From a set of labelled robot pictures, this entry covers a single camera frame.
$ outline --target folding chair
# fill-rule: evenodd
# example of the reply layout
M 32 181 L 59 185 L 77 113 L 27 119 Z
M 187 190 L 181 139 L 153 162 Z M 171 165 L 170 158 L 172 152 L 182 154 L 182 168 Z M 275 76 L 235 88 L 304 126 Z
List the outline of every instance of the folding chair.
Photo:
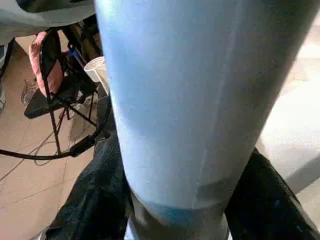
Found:
M 34 119 L 42 115 L 50 113 L 51 123 L 53 127 L 54 138 L 56 142 L 57 152 L 61 153 L 58 133 L 60 131 L 64 115 L 70 120 L 69 110 L 80 115 L 84 120 L 96 127 L 96 123 L 91 120 L 91 112 L 93 107 L 93 98 L 96 90 L 96 85 L 86 75 L 85 72 L 76 72 L 68 69 L 69 74 L 63 76 L 62 84 L 57 93 L 50 92 L 48 84 L 48 76 L 53 69 L 56 61 L 59 61 L 62 74 L 64 75 L 63 56 L 61 52 L 61 45 L 59 35 L 54 29 L 48 31 L 41 43 L 40 49 L 40 71 L 44 82 L 46 96 L 44 96 L 40 89 L 37 89 L 32 99 L 30 100 L 24 115 L 29 119 Z M 87 97 L 91 96 L 89 116 L 85 116 L 74 108 L 75 104 L 81 104 Z M 63 109 L 59 116 L 58 124 L 56 124 L 54 111 Z

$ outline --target beige floor tile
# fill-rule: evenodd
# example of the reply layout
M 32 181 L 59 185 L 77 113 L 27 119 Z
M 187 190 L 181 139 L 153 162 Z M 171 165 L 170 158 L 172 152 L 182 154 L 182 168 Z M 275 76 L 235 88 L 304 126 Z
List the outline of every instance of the beige floor tile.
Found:
M 77 157 L 68 157 L 65 166 L 64 180 L 70 180 L 77 178 L 82 170 L 91 162 L 94 156 L 94 148 L 91 147 L 89 150 L 80 154 Z
M 296 197 L 320 230 L 320 178 L 299 192 Z
M 29 240 L 48 226 L 57 214 L 61 185 L 0 208 L 0 239 Z
M 65 181 L 62 184 L 61 196 L 60 196 L 60 204 L 59 204 L 60 208 L 65 204 L 65 202 L 66 202 L 67 198 L 69 197 L 71 189 L 74 186 L 76 180 L 77 180 L 77 178 L 75 177 L 75 178 L 72 178 L 72 179 L 69 179 L 69 180 Z
M 39 143 L 23 148 L 21 153 L 30 153 Z M 44 145 L 38 155 L 52 155 L 56 152 L 56 144 Z M 66 158 L 52 160 L 38 166 L 33 160 L 25 160 L 6 179 L 0 192 L 0 207 L 8 206 L 27 196 L 56 186 L 63 182 Z
M 54 112 L 55 124 L 59 122 L 59 115 L 63 112 L 63 109 L 59 109 Z M 67 120 L 67 116 L 64 116 L 60 132 L 58 134 L 61 151 L 66 150 L 69 147 L 69 135 L 72 120 Z M 50 114 L 46 114 L 30 120 L 29 128 L 25 133 L 21 147 L 26 147 L 43 141 L 48 135 L 53 132 Z
M 30 123 L 30 120 L 24 116 L 25 106 L 21 103 L 23 89 L 21 76 L 30 77 L 26 60 L 28 60 L 26 57 L 20 56 L 19 50 L 14 50 L 8 65 L 8 71 L 2 78 L 6 105 L 0 116 L 0 146 L 11 151 L 18 150 Z M 21 69 L 15 71 L 14 66 L 18 69 L 24 68 L 25 72 L 23 74 L 18 73 Z
M 7 174 L 18 163 L 19 159 L 17 158 L 0 155 L 0 179 L 2 179 L 2 177 L 4 177 L 4 175 Z M 0 180 L 0 193 L 6 181 L 6 178 Z

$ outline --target black fabric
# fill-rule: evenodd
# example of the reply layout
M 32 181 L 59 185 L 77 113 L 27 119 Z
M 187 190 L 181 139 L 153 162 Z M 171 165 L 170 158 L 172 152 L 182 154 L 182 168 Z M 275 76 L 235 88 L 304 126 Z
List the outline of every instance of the black fabric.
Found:
M 225 215 L 233 240 L 320 239 L 294 193 L 257 150 L 244 169 Z
M 93 160 L 77 178 L 66 203 L 46 231 L 47 239 L 123 239 L 129 195 L 114 133 L 96 144 Z

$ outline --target pink backpack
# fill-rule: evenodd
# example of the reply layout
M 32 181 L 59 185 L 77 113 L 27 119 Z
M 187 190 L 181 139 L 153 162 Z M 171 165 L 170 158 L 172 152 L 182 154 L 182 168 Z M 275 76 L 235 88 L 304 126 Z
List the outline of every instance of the pink backpack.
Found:
M 47 33 L 45 31 L 40 32 L 32 44 L 29 46 L 29 59 L 32 66 L 33 73 L 36 77 L 36 82 L 39 86 L 41 93 L 44 96 L 47 96 L 45 83 L 42 78 L 41 70 L 40 70 L 40 51 L 41 51 L 41 43 L 44 40 Z M 49 91 L 50 93 L 57 93 L 63 79 L 63 72 L 59 61 L 57 60 L 47 77 Z

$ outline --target black cable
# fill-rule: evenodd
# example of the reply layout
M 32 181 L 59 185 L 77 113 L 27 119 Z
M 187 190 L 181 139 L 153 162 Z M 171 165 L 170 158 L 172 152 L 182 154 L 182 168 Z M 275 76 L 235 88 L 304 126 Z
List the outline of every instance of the black cable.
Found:
M 95 138 L 102 132 L 102 130 L 106 126 L 112 110 L 111 98 L 109 95 L 108 95 L 108 98 L 109 98 L 109 103 L 104 114 L 103 124 L 101 124 L 92 135 L 88 135 L 87 137 L 82 139 L 80 142 L 73 145 L 69 151 L 60 153 L 58 155 L 35 156 L 35 155 L 23 154 L 19 152 L 0 149 L 0 155 L 6 155 L 6 156 L 24 159 L 24 160 L 37 160 L 37 161 L 47 161 L 47 160 L 62 159 L 69 156 L 72 156 L 72 157 L 78 156 L 79 154 L 83 153 L 84 151 L 91 148 L 95 144 Z
M 7 176 L 9 176 L 17 167 L 19 167 L 20 164 L 22 164 L 24 161 L 24 159 L 22 159 L 17 165 L 14 166 L 14 168 L 12 168 L 10 171 L 8 171 L 5 175 L 3 175 L 1 178 L 0 178 L 0 182 L 5 179 Z

